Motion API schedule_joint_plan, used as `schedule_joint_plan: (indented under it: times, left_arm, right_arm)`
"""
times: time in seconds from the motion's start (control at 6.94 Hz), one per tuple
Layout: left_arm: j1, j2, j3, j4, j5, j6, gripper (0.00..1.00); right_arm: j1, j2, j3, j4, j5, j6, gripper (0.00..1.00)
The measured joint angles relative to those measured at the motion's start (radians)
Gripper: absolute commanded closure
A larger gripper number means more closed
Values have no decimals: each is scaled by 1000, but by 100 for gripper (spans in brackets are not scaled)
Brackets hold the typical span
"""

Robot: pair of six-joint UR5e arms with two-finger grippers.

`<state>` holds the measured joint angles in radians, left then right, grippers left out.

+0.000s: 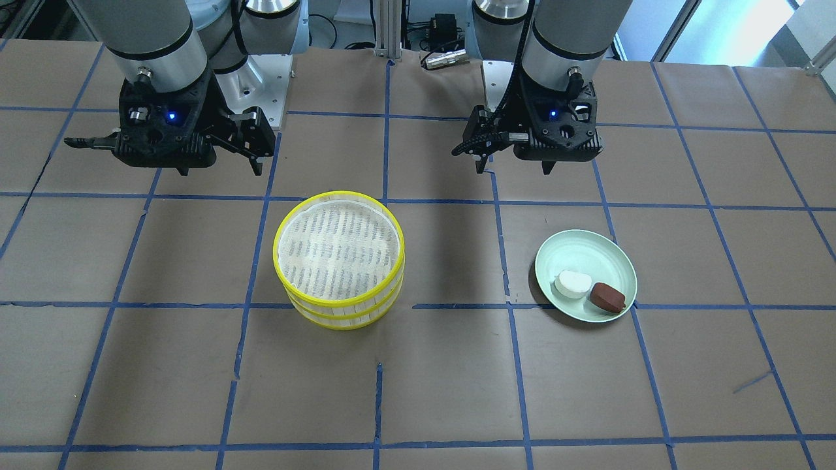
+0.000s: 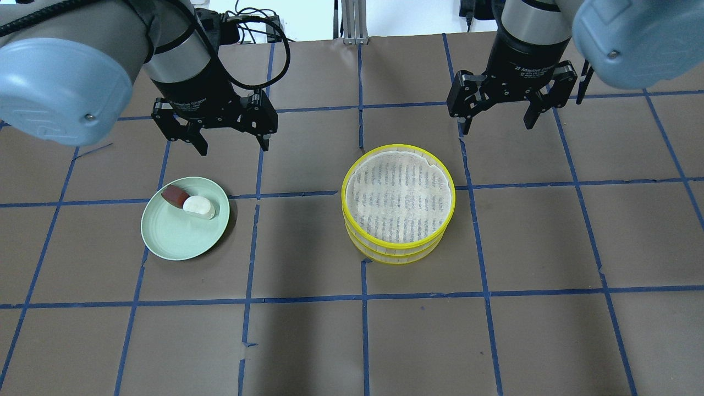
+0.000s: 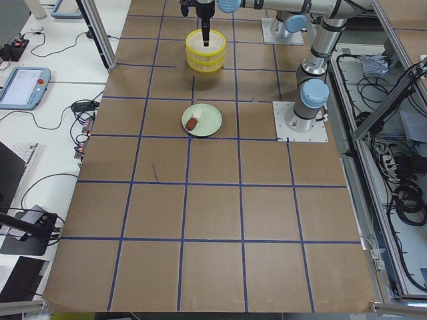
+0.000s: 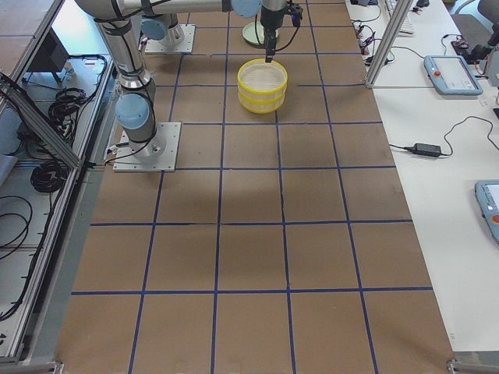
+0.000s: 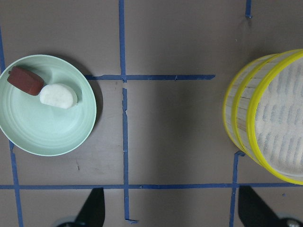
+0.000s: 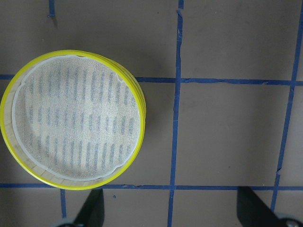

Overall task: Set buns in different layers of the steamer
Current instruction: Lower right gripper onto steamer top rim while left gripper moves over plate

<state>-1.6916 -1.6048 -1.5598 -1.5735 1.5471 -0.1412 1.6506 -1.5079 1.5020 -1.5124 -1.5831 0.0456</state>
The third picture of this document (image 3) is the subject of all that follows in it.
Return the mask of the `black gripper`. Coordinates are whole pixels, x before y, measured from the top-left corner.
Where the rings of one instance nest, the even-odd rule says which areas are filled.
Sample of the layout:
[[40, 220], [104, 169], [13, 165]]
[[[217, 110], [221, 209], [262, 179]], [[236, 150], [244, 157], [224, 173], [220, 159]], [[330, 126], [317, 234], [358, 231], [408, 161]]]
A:
[[214, 0], [180, 0], [181, 14], [189, 15], [189, 8], [195, 7], [196, 15], [201, 20], [203, 46], [209, 46], [210, 19], [214, 16]]

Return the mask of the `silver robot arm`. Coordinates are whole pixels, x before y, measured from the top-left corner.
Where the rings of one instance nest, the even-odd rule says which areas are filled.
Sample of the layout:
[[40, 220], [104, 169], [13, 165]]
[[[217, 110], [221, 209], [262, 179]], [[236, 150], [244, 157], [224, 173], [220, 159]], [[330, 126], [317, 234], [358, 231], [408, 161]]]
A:
[[316, 115], [328, 100], [329, 89], [324, 83], [327, 62], [332, 56], [346, 21], [367, 12], [372, 1], [218, 1], [218, 8], [224, 13], [233, 13], [240, 7], [271, 9], [277, 12], [306, 14], [318, 13], [323, 16], [310, 54], [302, 60], [297, 71], [298, 98], [286, 113], [286, 125], [294, 132], [307, 133], [316, 122]]
[[[214, 16], [216, 5], [224, 13], [234, 13], [244, 6], [244, 1], [180, 1], [181, 14], [187, 17], [189, 8], [195, 7], [196, 15], [201, 19], [201, 33], [203, 46], [209, 46], [210, 19]], [[277, 11], [270, 32], [276, 37], [286, 38], [293, 33], [304, 29], [307, 24], [305, 15], [299, 13], [285, 13]]]

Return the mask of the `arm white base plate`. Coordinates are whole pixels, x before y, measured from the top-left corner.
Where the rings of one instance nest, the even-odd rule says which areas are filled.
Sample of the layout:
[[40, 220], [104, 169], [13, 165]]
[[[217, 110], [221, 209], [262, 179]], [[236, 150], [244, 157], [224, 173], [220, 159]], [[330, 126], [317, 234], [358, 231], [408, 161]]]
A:
[[294, 102], [274, 101], [273, 113], [276, 139], [279, 142], [327, 143], [328, 135], [322, 110], [315, 118], [300, 119], [294, 113]]
[[317, 33], [316, 27], [309, 21], [305, 28], [294, 33], [286, 29], [285, 22], [280, 22], [276, 18], [262, 18], [261, 24], [262, 35], [266, 44], [302, 46], [304, 35], [308, 36], [308, 43], [312, 44]]

